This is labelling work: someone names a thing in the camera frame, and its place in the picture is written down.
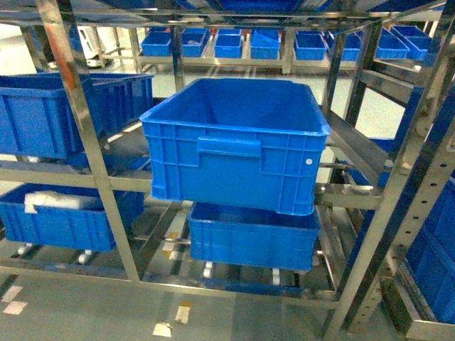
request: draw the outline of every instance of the gray floor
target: gray floor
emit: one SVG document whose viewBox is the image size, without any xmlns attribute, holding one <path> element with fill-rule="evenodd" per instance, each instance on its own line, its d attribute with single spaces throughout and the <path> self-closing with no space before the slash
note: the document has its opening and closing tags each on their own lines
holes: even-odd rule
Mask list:
<svg viewBox="0 0 455 341">
<path fill-rule="evenodd" d="M 115 61 L 106 72 L 133 72 L 132 62 Z M 279 72 L 250 68 L 187 70 L 186 82 L 199 77 L 264 77 L 288 79 L 310 85 L 317 100 L 323 94 L 324 77 L 297 72 L 283 77 Z M 0 40 L 0 74 L 35 72 L 21 38 Z M 154 96 L 167 97 L 175 92 L 173 75 L 168 67 L 153 69 Z M 333 110 L 343 113 L 350 80 L 338 81 Z M 358 128 L 370 137 L 393 137 L 403 108 L 374 92 L 367 91 Z M 331 161 L 327 152 L 324 161 Z M 319 181 L 326 178 L 321 172 Z M 10 183 L 0 183 L 2 191 Z M 9 254 L 17 244 L 2 242 L 0 254 Z M 70 259 L 71 251 L 43 250 L 39 259 Z M 98 262 L 118 266 L 118 255 L 101 257 Z M 23 290 L 15 301 L 28 305 L 20 315 L 0 314 L 0 340 L 320 340 L 325 310 L 308 310 L 240 299 L 209 298 L 164 293 L 133 286 L 100 286 L 84 281 L 55 281 L 19 277 L 15 284 Z M 192 303 L 187 325 L 173 320 L 181 301 Z M 0 302 L 0 310 L 7 303 Z M 153 336 L 156 323 L 173 326 L 172 338 Z M 341 332 L 339 340 L 399 340 L 381 309 L 375 311 L 368 331 L 362 335 Z"/>
</svg>

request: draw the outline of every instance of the crate handle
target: crate handle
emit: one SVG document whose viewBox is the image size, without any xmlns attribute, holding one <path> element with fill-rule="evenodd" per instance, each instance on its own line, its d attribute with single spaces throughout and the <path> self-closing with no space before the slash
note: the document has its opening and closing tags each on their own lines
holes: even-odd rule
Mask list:
<svg viewBox="0 0 455 341">
<path fill-rule="evenodd" d="M 200 136 L 198 137 L 197 151 L 199 153 L 260 158 L 261 141 Z"/>
</svg>

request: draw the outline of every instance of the tape mark on floor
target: tape mark on floor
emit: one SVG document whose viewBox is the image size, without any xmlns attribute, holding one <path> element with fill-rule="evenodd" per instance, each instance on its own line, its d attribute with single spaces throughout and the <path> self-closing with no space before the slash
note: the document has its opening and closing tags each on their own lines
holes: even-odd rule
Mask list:
<svg viewBox="0 0 455 341">
<path fill-rule="evenodd" d="M 8 304 L 5 310 L 3 310 L 3 314 L 19 315 L 22 313 L 22 310 L 26 307 L 26 305 L 26 302 L 13 301 Z"/>
<path fill-rule="evenodd" d="M 190 310 L 193 304 L 190 301 L 180 302 L 176 314 L 176 322 L 186 325 L 190 318 Z"/>
<path fill-rule="evenodd" d="M 155 324 L 153 335 L 172 337 L 172 325 L 166 322 L 160 322 Z"/>
<path fill-rule="evenodd" d="M 11 286 L 10 289 L 8 289 L 8 291 L 3 295 L 1 301 L 6 303 L 12 302 L 12 300 L 17 296 L 18 293 L 21 292 L 21 290 L 21 286 Z"/>
</svg>

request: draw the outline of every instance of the warehouse storage rack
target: warehouse storage rack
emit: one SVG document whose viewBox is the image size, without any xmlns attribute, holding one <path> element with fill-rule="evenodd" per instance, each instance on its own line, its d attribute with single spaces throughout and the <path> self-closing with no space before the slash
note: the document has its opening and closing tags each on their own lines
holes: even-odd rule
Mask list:
<svg viewBox="0 0 455 341">
<path fill-rule="evenodd" d="M 74 173 L 73 169 L 59 163 L 46 160 L 32 163 L 27 162 L 27 158 L 18 157 L 17 162 L 0 163 L 0 179 L 97 188 L 123 263 L 123 269 L 110 269 L 95 266 L 95 263 L 79 265 L 38 261 L 34 259 L 36 250 L 31 250 L 25 256 L 13 254 L 0 257 L 0 271 L 11 274 L 10 281 L 17 275 L 70 278 L 72 281 L 80 279 L 90 283 L 118 283 L 170 292 L 263 299 L 326 309 L 325 340 L 334 340 L 342 327 L 351 332 L 363 330 L 384 297 L 406 337 L 455 340 L 455 325 L 436 321 L 404 265 L 407 250 L 455 168 L 455 111 L 440 111 L 446 100 L 452 100 L 447 95 L 454 86 L 455 0 L 434 1 L 401 13 L 356 11 L 365 8 L 368 3 L 361 0 L 335 1 L 332 5 L 335 11 L 317 12 L 312 10 L 316 2 L 320 3 L 304 1 L 301 11 L 255 13 L 180 10 L 177 7 L 166 10 L 81 9 L 71 7 L 69 1 L 57 0 L 37 0 L 36 7 L 0 8 L 0 22 L 22 27 L 38 70 L 46 69 L 42 44 L 47 43 L 47 40 L 50 43 L 91 169 L 91 173 Z M 442 5 L 446 5 L 442 12 L 433 11 Z M 217 271 L 212 264 L 201 264 L 195 278 L 178 276 L 181 274 L 179 270 L 188 267 L 181 257 L 170 261 L 172 271 L 168 276 L 158 276 L 146 269 L 147 264 L 152 264 L 154 258 L 159 256 L 156 251 L 162 242 L 175 244 L 174 250 L 178 255 L 182 253 L 181 250 L 187 249 L 189 241 L 186 239 L 188 228 L 185 216 L 188 206 L 185 202 L 166 204 L 155 200 L 155 207 L 165 205 L 156 224 L 146 230 L 147 233 L 134 236 L 126 234 L 113 191 L 149 193 L 151 176 L 143 170 L 108 173 L 103 153 L 143 156 L 147 153 L 147 147 L 140 126 L 132 126 L 110 141 L 109 148 L 105 140 L 98 141 L 90 117 L 92 82 L 75 29 L 76 20 L 84 25 L 129 28 L 132 44 L 135 45 L 133 51 L 136 52 L 139 51 L 139 42 L 135 37 L 135 27 L 170 26 L 173 49 L 169 62 L 172 61 L 177 90 L 184 86 L 183 65 L 186 62 L 181 57 L 182 28 L 285 27 L 284 47 L 288 54 L 291 54 L 296 30 L 342 31 L 336 37 L 334 53 L 327 65 L 329 72 L 322 102 L 323 113 L 333 130 L 327 145 L 334 151 L 337 161 L 321 164 L 321 167 L 331 168 L 333 172 L 329 183 L 319 183 L 315 189 L 316 209 L 321 223 L 315 262 L 317 259 L 323 261 L 323 277 L 330 278 L 331 287 L 328 290 L 318 287 L 308 287 L 298 293 L 290 290 L 289 286 L 298 287 L 300 284 L 304 287 L 305 280 L 316 271 L 291 276 L 289 273 L 279 274 L 280 285 L 273 287 L 211 281 L 210 277 L 213 278 L 213 272 Z M 374 58 L 382 27 L 406 20 L 439 20 L 429 52 L 419 71 Z M 45 35 L 36 35 L 33 26 L 42 25 Z M 333 93 L 341 69 L 346 34 L 359 30 L 364 32 L 362 47 L 353 69 L 350 96 L 342 119 L 331 110 Z M 136 53 L 133 56 L 136 69 L 142 71 L 140 56 Z M 224 65 L 225 61 L 210 62 Z M 266 60 L 260 62 L 264 65 L 268 63 Z M 293 62 L 288 55 L 283 65 L 279 66 L 287 68 L 285 73 L 289 73 Z M 389 154 L 355 128 L 367 88 L 403 107 L 408 103 L 411 105 L 411 102 L 416 104 L 417 98 L 418 105 L 410 110 L 414 117 L 407 135 L 402 144 L 397 144 Z M 343 183 L 340 172 L 348 168 L 360 171 L 371 185 Z M 390 179 L 381 188 L 378 180 L 385 169 L 391 172 Z M 338 207 L 348 213 L 349 224 L 337 223 L 334 212 Z M 375 210 L 375 215 L 368 231 L 358 236 L 363 219 L 361 210 Z M 177 225 L 181 228 L 179 233 L 166 234 L 168 230 L 175 231 Z M 229 266 L 220 264 L 219 269 L 222 268 L 226 270 Z M 207 269 L 208 278 L 203 278 L 202 272 Z"/>
</svg>

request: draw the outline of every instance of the metal shelf frame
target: metal shelf frame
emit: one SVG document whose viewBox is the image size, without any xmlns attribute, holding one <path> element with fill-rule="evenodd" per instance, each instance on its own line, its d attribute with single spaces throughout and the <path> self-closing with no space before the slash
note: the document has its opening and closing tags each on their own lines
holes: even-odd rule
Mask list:
<svg viewBox="0 0 455 341">
<path fill-rule="evenodd" d="M 406 276 L 402 275 L 401 266 L 407 250 L 455 168 L 453 157 L 455 111 L 449 113 L 441 111 L 447 94 L 455 84 L 453 81 L 455 0 L 434 1 L 403 13 L 355 12 L 354 10 L 360 8 L 363 2 L 336 1 L 339 7 L 334 12 L 308 11 L 302 5 L 302 11 L 289 13 L 235 13 L 223 10 L 176 9 L 128 11 L 90 9 L 88 12 L 81 9 L 73 11 L 69 1 L 57 0 L 37 0 L 36 8 L 0 8 L 0 22 L 21 26 L 37 70 L 47 70 L 42 45 L 44 43 L 50 45 L 91 170 L 90 173 L 83 173 L 61 163 L 30 163 L 26 158 L 18 158 L 17 162 L 0 163 L 0 179 L 97 188 L 123 263 L 123 269 L 106 269 L 91 265 L 49 263 L 33 260 L 33 257 L 24 258 L 15 255 L 0 257 L 0 272 L 13 276 L 71 278 L 71 280 L 90 283 L 109 281 L 119 285 L 141 286 L 170 292 L 226 298 L 242 297 L 326 309 L 328 317 L 324 340 L 335 340 L 341 328 L 360 332 L 367 325 L 382 296 L 385 297 L 386 302 L 396 300 L 399 296 L 402 309 L 395 309 L 395 312 L 407 314 L 407 336 L 421 340 L 455 340 L 455 325 L 438 323 L 431 313 L 416 313 L 405 289 L 405 287 L 411 288 L 412 285 L 408 285 L 410 281 L 402 280 Z M 304 2 L 308 8 L 315 3 L 315 1 Z M 442 14 L 432 11 L 445 3 Z M 16 16 L 18 13 L 30 14 L 30 18 L 18 20 Z M 109 141 L 109 148 L 105 147 L 105 140 L 97 139 L 90 116 L 94 101 L 92 80 L 76 28 L 77 20 L 89 14 L 105 16 L 108 19 L 100 21 L 85 19 L 84 25 L 128 26 L 136 71 L 141 72 L 143 64 L 172 64 L 177 90 L 185 84 L 183 65 L 192 65 L 192 63 L 205 65 L 206 63 L 206 65 L 237 66 L 234 65 L 237 62 L 233 60 L 214 58 L 210 55 L 210 51 L 206 51 L 202 58 L 191 58 L 191 60 L 182 58 L 181 31 L 184 27 L 284 26 L 285 43 L 282 60 L 254 63 L 248 58 L 239 60 L 239 65 L 280 67 L 284 73 L 291 72 L 293 67 L 311 67 L 306 63 L 299 64 L 291 52 L 296 29 L 343 30 L 337 36 L 331 60 L 326 61 L 329 73 L 326 78 L 322 110 L 333 129 L 327 145 L 333 149 L 338 160 L 346 161 L 348 164 L 338 162 L 321 164 L 321 167 L 331 168 L 333 176 L 330 183 L 316 186 L 318 205 L 316 209 L 321 223 L 319 244 L 322 252 L 319 255 L 325 263 L 331 290 L 304 290 L 297 296 L 286 290 L 277 290 L 270 295 L 260 295 L 223 290 L 222 287 L 201 279 L 155 276 L 146 271 L 146 266 L 163 240 L 182 245 L 188 243 L 184 238 L 165 238 L 168 228 L 185 209 L 181 202 L 161 202 L 159 204 L 165 209 L 158 222 L 152 227 L 152 233 L 138 237 L 125 232 L 113 191 L 130 190 L 149 193 L 151 174 L 141 170 L 112 172 L 106 168 L 103 153 L 119 157 L 142 156 L 147 154 L 147 145 L 140 126 L 127 129 L 117 139 Z M 439 20 L 429 53 L 419 72 L 412 67 L 374 58 L 382 26 L 406 20 Z M 43 25 L 45 31 L 45 36 L 38 34 L 38 39 L 36 29 L 33 27 L 37 25 Z M 173 48 L 170 58 L 162 60 L 139 54 L 136 28 L 144 26 L 171 27 Z M 333 94 L 340 69 L 345 66 L 341 62 L 341 56 L 346 34 L 358 30 L 364 30 L 361 53 L 353 68 L 348 105 L 341 118 L 331 110 Z M 116 42 L 115 51 L 100 53 L 100 59 L 124 57 L 120 53 L 122 48 L 118 37 Z M 383 94 L 404 107 L 407 106 L 410 97 L 416 94 L 420 96 L 403 144 L 389 155 L 355 128 L 367 88 Z M 387 167 L 391 168 L 390 179 L 385 188 L 379 188 L 378 179 Z M 337 183 L 340 179 L 337 175 L 347 168 L 359 170 L 369 180 L 371 186 Z M 333 223 L 332 207 L 346 208 L 351 217 L 356 216 L 356 221 L 362 220 L 359 210 L 375 210 L 375 216 L 365 235 L 357 237 L 358 229 L 355 227 L 342 229 Z M 351 252 L 343 248 L 341 240 L 346 238 L 352 241 L 352 250 L 355 251 Z"/>
</svg>

